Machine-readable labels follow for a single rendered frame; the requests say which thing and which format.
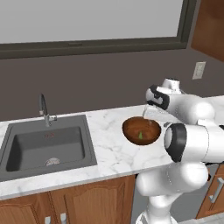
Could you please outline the brown wall cabinet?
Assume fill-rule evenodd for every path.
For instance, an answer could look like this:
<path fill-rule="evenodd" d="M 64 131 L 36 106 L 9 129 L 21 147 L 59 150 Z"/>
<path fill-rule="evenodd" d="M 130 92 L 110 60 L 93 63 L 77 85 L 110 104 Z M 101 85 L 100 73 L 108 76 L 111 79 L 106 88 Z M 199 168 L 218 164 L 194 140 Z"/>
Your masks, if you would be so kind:
<path fill-rule="evenodd" d="M 224 0 L 201 0 L 192 48 L 224 62 Z"/>

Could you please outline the dark framed window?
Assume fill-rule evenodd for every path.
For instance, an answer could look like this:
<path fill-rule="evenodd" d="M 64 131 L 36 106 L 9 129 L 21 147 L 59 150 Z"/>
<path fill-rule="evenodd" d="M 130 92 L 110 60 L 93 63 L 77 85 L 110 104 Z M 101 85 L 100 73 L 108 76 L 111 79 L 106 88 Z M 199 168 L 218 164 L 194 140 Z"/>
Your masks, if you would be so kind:
<path fill-rule="evenodd" d="M 0 60 L 184 49 L 197 0 L 0 0 Z"/>

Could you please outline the white wall outlet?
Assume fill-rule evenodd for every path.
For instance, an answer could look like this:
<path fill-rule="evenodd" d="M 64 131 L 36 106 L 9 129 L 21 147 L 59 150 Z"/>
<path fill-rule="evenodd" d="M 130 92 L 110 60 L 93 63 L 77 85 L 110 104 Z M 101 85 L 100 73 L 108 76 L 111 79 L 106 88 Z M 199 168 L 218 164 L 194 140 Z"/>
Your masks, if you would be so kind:
<path fill-rule="evenodd" d="M 194 68 L 194 72 L 193 72 L 193 76 L 192 76 L 192 78 L 194 80 L 197 80 L 197 79 L 201 79 L 202 78 L 202 75 L 204 73 L 205 66 L 206 66 L 206 62 L 205 61 L 197 62 L 196 63 L 195 68 Z"/>

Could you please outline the grey metal faucet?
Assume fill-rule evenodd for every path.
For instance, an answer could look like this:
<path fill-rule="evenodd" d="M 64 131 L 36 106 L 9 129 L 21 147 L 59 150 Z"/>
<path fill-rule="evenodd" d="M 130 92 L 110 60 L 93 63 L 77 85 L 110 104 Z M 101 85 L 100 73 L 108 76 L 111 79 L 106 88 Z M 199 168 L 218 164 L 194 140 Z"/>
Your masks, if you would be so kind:
<path fill-rule="evenodd" d="M 46 99 L 43 94 L 40 94 L 38 97 L 38 103 L 39 103 L 39 114 L 44 117 L 45 120 L 45 126 L 50 127 L 51 123 L 57 120 L 57 116 L 50 116 L 47 110 L 46 106 Z"/>

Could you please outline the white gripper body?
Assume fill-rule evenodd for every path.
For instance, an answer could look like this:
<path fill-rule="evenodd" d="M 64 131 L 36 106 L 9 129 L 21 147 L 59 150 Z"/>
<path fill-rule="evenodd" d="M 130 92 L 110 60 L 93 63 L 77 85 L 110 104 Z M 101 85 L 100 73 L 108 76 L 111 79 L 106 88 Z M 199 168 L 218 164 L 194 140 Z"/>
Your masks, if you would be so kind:
<path fill-rule="evenodd" d="M 143 118 L 164 123 L 179 123 L 179 119 L 156 106 L 146 105 L 143 110 Z"/>

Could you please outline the brown wooden bowl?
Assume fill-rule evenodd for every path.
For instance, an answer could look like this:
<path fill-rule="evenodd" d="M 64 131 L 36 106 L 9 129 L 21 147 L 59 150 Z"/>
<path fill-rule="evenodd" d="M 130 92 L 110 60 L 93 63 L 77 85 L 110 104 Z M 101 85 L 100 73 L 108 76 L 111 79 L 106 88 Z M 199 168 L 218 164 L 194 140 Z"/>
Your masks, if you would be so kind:
<path fill-rule="evenodd" d="M 140 131 L 143 133 L 143 139 L 138 138 Z M 123 122 L 122 132 L 131 143 L 148 145 L 158 140 L 161 134 L 161 127 L 154 120 L 145 119 L 142 116 L 134 116 Z"/>

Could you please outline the dark grey sink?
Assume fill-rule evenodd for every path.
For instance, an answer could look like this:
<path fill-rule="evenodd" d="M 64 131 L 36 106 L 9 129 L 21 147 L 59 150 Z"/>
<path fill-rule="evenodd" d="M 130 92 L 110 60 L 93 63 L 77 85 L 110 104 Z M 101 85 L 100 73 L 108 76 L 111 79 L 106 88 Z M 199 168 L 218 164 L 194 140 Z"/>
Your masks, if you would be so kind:
<path fill-rule="evenodd" d="M 0 147 L 0 182 L 96 165 L 84 115 L 8 125 Z"/>

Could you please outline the brown wooden drawer front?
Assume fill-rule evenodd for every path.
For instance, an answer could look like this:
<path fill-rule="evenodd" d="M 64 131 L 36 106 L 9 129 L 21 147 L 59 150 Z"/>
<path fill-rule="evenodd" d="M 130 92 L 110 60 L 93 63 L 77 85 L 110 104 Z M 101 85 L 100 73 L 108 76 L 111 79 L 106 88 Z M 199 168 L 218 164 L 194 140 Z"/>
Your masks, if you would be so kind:
<path fill-rule="evenodd" d="M 206 192 L 206 196 L 203 199 L 203 202 L 197 213 L 197 219 L 204 218 L 210 215 L 224 213 L 224 186 L 222 187 L 220 194 L 214 203 L 212 203 L 209 199 L 209 196 L 214 194 L 218 186 L 217 178 L 224 179 L 224 164 L 220 164 L 218 166 L 215 175 L 211 179 L 211 185 L 209 186 Z"/>

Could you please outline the brown wooden cabinet door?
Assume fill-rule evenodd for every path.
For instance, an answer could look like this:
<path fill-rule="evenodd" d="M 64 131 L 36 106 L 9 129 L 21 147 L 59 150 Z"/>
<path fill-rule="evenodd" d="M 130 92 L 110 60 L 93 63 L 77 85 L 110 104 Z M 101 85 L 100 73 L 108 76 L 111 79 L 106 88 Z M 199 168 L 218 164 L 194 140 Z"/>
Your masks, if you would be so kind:
<path fill-rule="evenodd" d="M 136 176 L 77 185 L 48 193 L 61 223 L 66 224 L 130 224 Z"/>
<path fill-rule="evenodd" d="M 0 200 L 0 224 L 45 224 L 48 216 L 58 224 L 47 192 Z"/>

